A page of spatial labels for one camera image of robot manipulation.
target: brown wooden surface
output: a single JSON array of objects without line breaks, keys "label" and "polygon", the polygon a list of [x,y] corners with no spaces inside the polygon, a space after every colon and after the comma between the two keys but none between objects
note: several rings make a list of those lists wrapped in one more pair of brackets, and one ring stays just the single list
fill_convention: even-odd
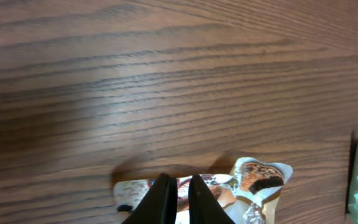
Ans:
[{"label": "brown wooden surface", "polygon": [[116,223],[114,180],[284,162],[344,223],[358,1],[0,0],[0,223]]}]

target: wood grain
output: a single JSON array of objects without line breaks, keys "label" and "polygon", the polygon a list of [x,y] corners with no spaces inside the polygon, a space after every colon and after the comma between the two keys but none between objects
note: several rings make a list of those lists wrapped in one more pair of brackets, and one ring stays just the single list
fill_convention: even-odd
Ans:
[{"label": "wood grain", "polygon": [[277,223],[344,223],[352,131],[358,1],[0,0],[0,223],[242,156],[293,166]]}]

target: black tongs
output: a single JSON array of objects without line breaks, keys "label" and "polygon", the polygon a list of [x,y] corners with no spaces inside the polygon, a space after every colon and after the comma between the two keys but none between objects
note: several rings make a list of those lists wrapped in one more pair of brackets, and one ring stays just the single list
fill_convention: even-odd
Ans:
[{"label": "black tongs", "polygon": [[[189,186],[190,224],[234,224],[226,215],[200,175],[193,175]],[[137,208],[123,222],[174,224],[177,215],[176,178],[160,174]]]}]

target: wooden table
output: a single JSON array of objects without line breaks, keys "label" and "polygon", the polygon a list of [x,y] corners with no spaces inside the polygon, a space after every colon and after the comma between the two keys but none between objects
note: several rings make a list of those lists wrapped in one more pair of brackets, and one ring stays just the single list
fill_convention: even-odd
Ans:
[{"label": "wooden table", "polygon": [[0,0],[0,223],[243,156],[293,166],[277,223],[343,223],[352,131],[358,1]]}]

